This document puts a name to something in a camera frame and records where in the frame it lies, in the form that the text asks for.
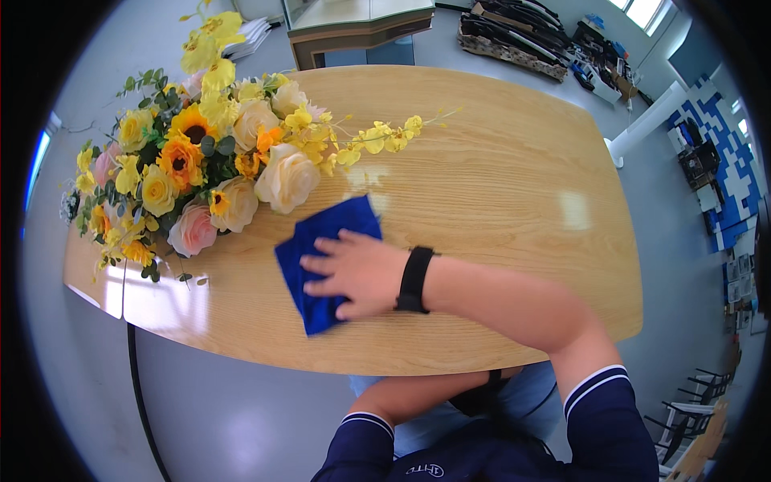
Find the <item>white stripe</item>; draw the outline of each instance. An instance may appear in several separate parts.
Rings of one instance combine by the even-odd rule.
[[[359,414],[374,416],[377,420],[380,420],[381,422],[383,422],[383,425],[387,426],[388,428],[391,427],[391,425],[388,422],[386,422],[386,419],[384,419],[383,417],[381,417],[377,413],[372,413],[372,412],[350,412],[348,415],[344,416],[342,419],[345,420],[347,417],[349,417],[351,415],[359,415]]]
[[[589,388],[587,391],[583,392],[583,393],[581,394],[581,396],[579,396],[579,397],[576,399],[576,401],[575,401],[575,402],[573,402],[573,405],[571,405],[571,408],[569,408],[569,409],[567,410],[567,415],[565,416],[565,423],[567,423],[567,419],[568,419],[568,418],[571,416],[571,411],[573,411],[573,408],[576,406],[576,403],[578,403],[578,402],[579,402],[579,401],[580,401],[582,398],[584,398],[584,397],[586,396],[586,394],[587,394],[587,393],[589,393],[589,392],[590,392],[590,391],[592,391],[593,389],[597,388],[598,386],[602,385],[603,383],[605,383],[605,382],[610,382],[611,380],[613,380],[613,379],[616,379],[616,378],[626,378],[626,380],[627,380],[627,381],[629,381],[629,377],[627,377],[626,375],[613,375],[613,376],[609,376],[608,378],[606,378],[606,379],[602,379],[602,380],[600,380],[599,382],[595,383],[595,384],[594,384],[594,385],[592,385],[592,386],[591,386],[591,387],[590,387],[590,388]]]
[[[565,404],[567,403],[567,401],[568,401],[569,399],[571,399],[571,397],[573,396],[573,394],[574,394],[574,393],[576,393],[576,390],[578,390],[579,388],[581,388],[581,385],[584,385],[586,382],[588,382],[589,380],[593,379],[595,376],[599,375],[600,373],[602,373],[602,372],[606,372],[606,371],[608,371],[608,370],[610,370],[610,369],[614,369],[614,368],[621,368],[621,369],[624,369],[624,371],[626,371],[626,368],[625,368],[623,365],[608,365],[608,366],[606,366],[605,368],[600,368],[599,370],[597,370],[596,372],[592,373],[591,375],[589,375],[589,376],[588,376],[588,377],[586,377],[585,379],[581,380],[581,383],[579,383],[578,385],[576,385],[576,386],[574,386],[574,387],[573,387],[573,389],[571,390],[571,392],[570,392],[570,393],[568,393],[568,395],[565,397],[565,401],[564,401],[564,402],[562,402],[562,411],[564,411],[564,410],[565,410],[565,408],[567,408],[567,407],[565,406]]]
[[[390,436],[390,437],[391,437],[391,440],[393,440],[393,433],[391,433],[391,430],[388,430],[388,429],[387,429],[387,428],[385,428],[383,425],[381,425],[381,424],[377,423],[377,422],[376,422],[376,421],[374,421],[373,419],[358,418],[358,417],[357,417],[357,418],[355,418],[355,419],[347,419],[345,422],[341,423],[341,424],[340,424],[340,426],[343,426],[343,425],[345,425],[346,423],[350,422],[351,420],[364,420],[364,421],[366,421],[366,422],[371,422],[371,423],[374,423],[375,425],[379,426],[380,428],[382,428],[383,430],[385,430],[386,432],[388,432],[388,436]]]

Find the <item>eucalyptus leaf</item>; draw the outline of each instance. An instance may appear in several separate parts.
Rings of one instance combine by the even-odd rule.
[[[220,143],[217,145],[217,152],[223,156],[229,156],[233,153],[235,148],[236,140],[233,138],[233,136],[226,136],[223,137],[220,140]]]
[[[200,152],[205,157],[214,155],[214,138],[212,136],[204,136],[200,140]]]

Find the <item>finger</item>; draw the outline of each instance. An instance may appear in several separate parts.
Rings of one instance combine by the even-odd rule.
[[[347,241],[349,243],[356,243],[367,239],[372,239],[372,237],[368,236],[367,234],[356,233],[354,231],[349,231],[347,229],[341,229],[340,231],[338,231],[338,237],[341,240]]]
[[[337,286],[337,283],[335,282],[334,276],[318,281],[306,281],[305,284],[302,285],[302,291],[310,296],[342,295],[339,287]]]
[[[345,302],[337,308],[335,317],[339,320],[357,319],[378,315],[382,311],[382,307],[373,304]]]
[[[316,238],[316,241],[313,241],[313,245],[322,253],[337,254],[342,243],[336,239]]]
[[[335,263],[332,258],[326,256],[311,256],[305,254],[300,257],[300,266],[306,271],[317,275],[329,276],[335,272]]]

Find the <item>wood grain surface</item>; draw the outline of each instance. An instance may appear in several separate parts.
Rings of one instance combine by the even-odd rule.
[[[613,340],[640,331],[635,236],[589,113],[522,86],[446,69],[353,66],[292,76],[336,119],[353,114],[344,124],[350,132],[372,120],[427,120],[440,107],[463,111],[446,120],[446,129],[425,128],[400,153],[363,151],[350,173],[324,177],[287,216],[262,204],[243,233],[218,238],[183,266],[176,256],[163,259],[159,284],[129,263],[128,322],[210,352],[318,372],[429,375],[546,359],[440,313],[394,312],[308,338],[273,248],[292,236],[296,221],[369,193],[385,241],[562,281],[592,306]],[[188,283],[177,280],[183,271],[194,276]]]
[[[123,275],[126,260],[116,266],[96,270],[101,246],[92,243],[93,234],[81,238],[75,223],[69,226],[64,252],[62,281],[83,299],[102,311],[120,318],[123,315]]]

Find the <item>pink rose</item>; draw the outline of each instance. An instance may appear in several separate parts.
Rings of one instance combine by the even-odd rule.
[[[180,218],[169,230],[169,244],[185,256],[193,256],[217,240],[217,229],[211,225],[211,213],[206,204],[188,203]]]
[[[104,185],[107,184],[108,180],[115,179],[118,175],[118,173],[115,172],[118,167],[115,164],[115,158],[120,154],[122,154],[122,152],[120,151],[118,143],[111,142],[109,143],[109,146],[107,146],[107,150],[96,158],[96,165],[93,169],[94,180],[102,189],[104,189]]]
[[[208,69],[199,70],[182,81],[182,87],[185,88],[187,95],[189,95],[191,99],[195,99],[195,97],[200,94],[201,80],[204,78],[204,74],[207,71]]]

